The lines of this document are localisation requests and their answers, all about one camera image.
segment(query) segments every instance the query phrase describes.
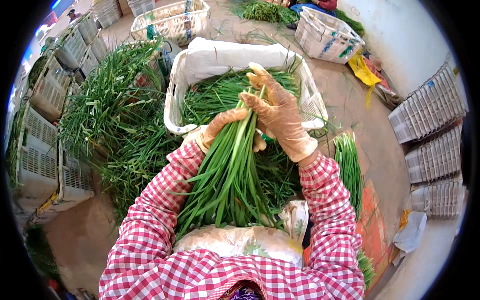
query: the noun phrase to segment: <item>printed number on crate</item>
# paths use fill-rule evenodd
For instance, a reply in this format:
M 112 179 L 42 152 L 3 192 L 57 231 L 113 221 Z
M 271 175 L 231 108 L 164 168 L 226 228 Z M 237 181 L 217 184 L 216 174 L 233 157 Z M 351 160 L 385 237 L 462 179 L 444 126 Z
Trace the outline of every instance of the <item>printed number on crate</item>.
M 182 22 L 182 21 L 188 21 L 188 16 L 181 16 L 180 18 L 176 18 L 175 20 L 173 20 L 173 23 L 179 23 L 179 22 Z
M 157 29 L 165 27 L 165 26 L 167 26 L 167 22 L 161 22 L 161 23 L 155 24 L 155 28 L 157 28 Z

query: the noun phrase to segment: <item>red gingham sleeve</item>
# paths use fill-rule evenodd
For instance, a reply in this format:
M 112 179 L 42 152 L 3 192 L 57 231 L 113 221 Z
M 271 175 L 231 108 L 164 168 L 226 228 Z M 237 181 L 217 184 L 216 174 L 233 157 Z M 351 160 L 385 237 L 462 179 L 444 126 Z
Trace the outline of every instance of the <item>red gingham sleeve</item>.
M 99 282 L 99 297 L 117 299 L 143 273 L 154 269 L 171 254 L 173 229 L 185 196 L 167 191 L 189 192 L 204 154 L 192 141 L 167 156 L 170 162 L 153 178 L 130 206 L 119 228 L 120 236 L 108 254 L 107 267 Z
M 312 164 L 299 169 L 313 222 L 311 255 L 303 271 L 323 281 L 334 297 L 363 297 L 363 273 L 357 261 L 361 236 L 355 234 L 355 211 L 338 163 L 319 154 Z

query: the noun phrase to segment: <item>hand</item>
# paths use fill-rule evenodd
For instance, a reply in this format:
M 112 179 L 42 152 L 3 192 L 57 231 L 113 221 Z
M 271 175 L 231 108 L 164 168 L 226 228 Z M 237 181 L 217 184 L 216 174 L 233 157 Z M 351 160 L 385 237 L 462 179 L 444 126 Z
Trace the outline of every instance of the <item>hand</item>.
M 182 142 L 182 145 L 196 140 L 198 146 L 207 153 L 216 136 L 222 131 L 223 127 L 228 123 L 239 121 L 247 116 L 247 108 L 234 108 L 221 112 L 213 118 L 208 125 L 202 125 L 199 129 L 191 131 Z
M 257 90 L 265 85 L 270 104 L 245 92 L 239 94 L 240 99 L 257 113 L 260 122 L 275 135 L 293 162 L 312 157 L 318 142 L 303 129 L 295 96 L 287 92 L 261 65 L 251 62 L 249 66 L 255 72 L 247 73 L 250 84 Z

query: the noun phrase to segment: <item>checkered shirt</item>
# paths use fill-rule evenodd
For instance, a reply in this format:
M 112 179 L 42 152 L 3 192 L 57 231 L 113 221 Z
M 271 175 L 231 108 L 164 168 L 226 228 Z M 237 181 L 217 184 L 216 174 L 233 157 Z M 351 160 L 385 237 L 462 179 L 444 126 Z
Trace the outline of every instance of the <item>checkered shirt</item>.
M 205 249 L 172 254 L 185 183 L 204 154 L 195 141 L 169 154 L 169 164 L 135 200 L 120 226 L 100 278 L 101 299 L 217 300 L 239 280 L 251 280 L 266 299 L 358 299 L 363 274 L 356 259 L 361 237 L 338 164 L 323 155 L 300 168 L 303 194 L 314 223 L 308 266 L 256 255 L 219 257 Z

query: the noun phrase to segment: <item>worker sitting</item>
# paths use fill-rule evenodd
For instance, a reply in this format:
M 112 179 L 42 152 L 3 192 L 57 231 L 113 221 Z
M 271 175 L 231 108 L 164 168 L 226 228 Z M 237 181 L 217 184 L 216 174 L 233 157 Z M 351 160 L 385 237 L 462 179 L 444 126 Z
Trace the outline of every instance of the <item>worker sitting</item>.
M 247 74 L 250 84 L 258 90 L 265 85 L 272 105 L 249 93 L 240 93 L 239 98 L 257 113 L 262 126 L 299 165 L 300 182 L 313 223 L 307 265 L 299 268 L 262 255 L 261 251 L 221 256 L 218 254 L 221 249 L 208 246 L 191 245 L 190 250 L 172 253 L 177 214 L 186 198 L 181 194 L 189 192 L 193 185 L 186 181 L 197 174 L 204 152 L 222 128 L 247 115 L 246 108 L 235 108 L 218 114 L 197 132 L 196 139 L 169 154 L 170 163 L 129 208 L 100 278 L 101 299 L 363 297 L 363 274 L 356 258 L 361 237 L 355 233 L 355 212 L 349 192 L 340 180 L 339 166 L 319 153 L 317 141 L 303 129 L 295 96 L 260 65 L 251 63 L 250 67 L 255 72 Z M 234 240 L 229 243 L 226 241 L 225 247 L 235 246 Z M 291 242 L 280 246 L 288 249 Z

